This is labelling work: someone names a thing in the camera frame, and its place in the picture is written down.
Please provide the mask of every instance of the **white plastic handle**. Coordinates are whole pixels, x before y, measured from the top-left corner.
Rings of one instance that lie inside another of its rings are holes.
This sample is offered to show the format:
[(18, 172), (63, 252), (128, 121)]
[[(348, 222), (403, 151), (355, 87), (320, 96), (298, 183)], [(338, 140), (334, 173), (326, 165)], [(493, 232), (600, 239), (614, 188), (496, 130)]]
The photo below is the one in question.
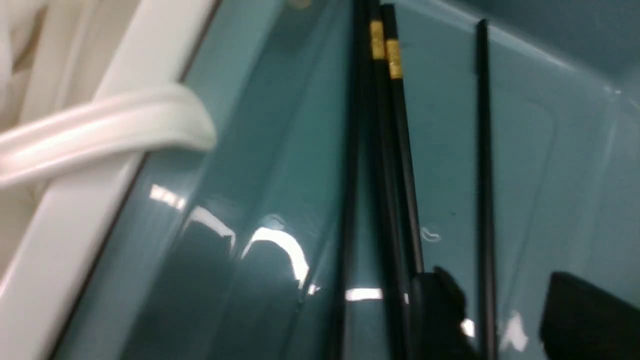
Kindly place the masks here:
[(0, 133), (0, 189), (119, 152), (168, 146), (207, 151), (215, 142), (207, 110), (186, 87), (123, 94)]

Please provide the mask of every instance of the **black plastic object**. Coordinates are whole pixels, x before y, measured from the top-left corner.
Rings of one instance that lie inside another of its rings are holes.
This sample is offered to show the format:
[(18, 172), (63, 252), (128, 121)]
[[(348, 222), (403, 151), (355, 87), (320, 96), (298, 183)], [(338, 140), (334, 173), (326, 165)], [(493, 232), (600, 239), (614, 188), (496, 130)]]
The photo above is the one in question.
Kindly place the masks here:
[(486, 19), (478, 22), (476, 26), (479, 336), (482, 358), (496, 360), (498, 343), (495, 326), (495, 226), (493, 223), (491, 92), (487, 27)]
[(465, 296), (445, 270), (419, 274), (412, 281), (412, 334), (416, 359), (477, 359), (462, 331)]
[(557, 359), (640, 359), (640, 310), (566, 272), (551, 275), (540, 327)]
[(400, 57), (396, 8), (392, 4), (381, 6), (382, 23), (385, 29), (385, 49), (389, 67), (389, 89), (392, 103), (392, 120), (396, 148), (396, 166), (399, 174), (397, 182), (400, 204), (400, 224), (406, 241), (407, 263), (410, 277), (424, 272), (422, 262), (422, 244), (420, 243), (420, 224), (418, 205), (415, 197), (413, 178), (413, 160), (409, 140), (409, 125), (404, 103), (404, 81), (402, 60)]

